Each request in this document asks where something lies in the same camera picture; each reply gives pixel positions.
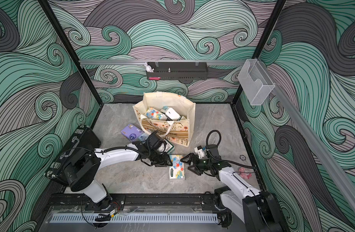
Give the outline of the blue cartoon tissue pack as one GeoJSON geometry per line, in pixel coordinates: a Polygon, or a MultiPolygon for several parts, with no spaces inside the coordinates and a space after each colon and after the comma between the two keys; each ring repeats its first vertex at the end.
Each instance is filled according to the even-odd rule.
{"type": "Polygon", "coordinates": [[[170,181],[184,181],[185,180],[185,168],[184,163],[180,160],[182,155],[170,155],[172,166],[169,167],[169,180],[170,181]]]}

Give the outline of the purple tissue pack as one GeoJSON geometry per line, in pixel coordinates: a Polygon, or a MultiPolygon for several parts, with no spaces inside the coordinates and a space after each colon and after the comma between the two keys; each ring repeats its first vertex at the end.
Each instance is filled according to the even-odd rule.
{"type": "Polygon", "coordinates": [[[121,130],[121,134],[124,135],[129,141],[134,142],[139,139],[144,132],[133,124],[128,124],[121,130]]]}

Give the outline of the colourful splash tissue pack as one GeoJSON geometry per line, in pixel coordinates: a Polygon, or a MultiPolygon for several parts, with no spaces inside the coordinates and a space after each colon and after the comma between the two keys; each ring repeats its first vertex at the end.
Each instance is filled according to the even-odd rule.
{"type": "Polygon", "coordinates": [[[167,116],[162,113],[160,110],[156,110],[153,107],[150,107],[146,113],[145,116],[149,119],[153,119],[153,120],[160,120],[160,121],[166,121],[167,120],[167,116]]]}

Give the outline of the green barcode tissue pack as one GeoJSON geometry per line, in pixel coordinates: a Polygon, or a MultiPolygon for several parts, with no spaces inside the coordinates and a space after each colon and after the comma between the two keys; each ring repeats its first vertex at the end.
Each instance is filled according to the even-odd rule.
{"type": "Polygon", "coordinates": [[[167,117],[168,121],[179,121],[181,119],[181,115],[172,107],[164,106],[160,111],[167,117]]]}

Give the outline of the green white tissue pack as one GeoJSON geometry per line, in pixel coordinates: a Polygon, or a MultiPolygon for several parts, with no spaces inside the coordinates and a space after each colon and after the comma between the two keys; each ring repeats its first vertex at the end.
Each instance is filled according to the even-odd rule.
{"type": "Polygon", "coordinates": [[[175,146],[168,140],[165,140],[165,142],[166,142],[165,152],[167,154],[173,154],[173,152],[175,151],[175,146]]]}

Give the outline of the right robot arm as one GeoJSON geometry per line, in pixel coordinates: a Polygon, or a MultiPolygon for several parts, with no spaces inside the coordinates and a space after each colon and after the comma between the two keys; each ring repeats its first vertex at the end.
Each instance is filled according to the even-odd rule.
{"type": "Polygon", "coordinates": [[[260,191],[243,179],[232,164],[223,160],[217,145],[198,147],[180,160],[188,164],[188,170],[200,176],[205,172],[226,185],[217,193],[219,210],[230,210],[240,218],[248,232],[288,232],[289,227],[276,197],[260,191]]]}

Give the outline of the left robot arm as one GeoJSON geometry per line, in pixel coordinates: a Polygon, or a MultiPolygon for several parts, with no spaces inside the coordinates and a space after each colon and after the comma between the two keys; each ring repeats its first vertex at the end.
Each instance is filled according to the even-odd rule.
{"type": "Polygon", "coordinates": [[[112,202],[112,197],[103,184],[95,176],[97,172],[110,165],[127,162],[141,161],[152,167],[172,166],[170,153],[174,145],[152,133],[145,141],[135,141],[126,146],[107,149],[80,148],[78,158],[64,166],[64,175],[72,192],[80,192],[89,197],[92,202],[104,209],[112,202]]]}

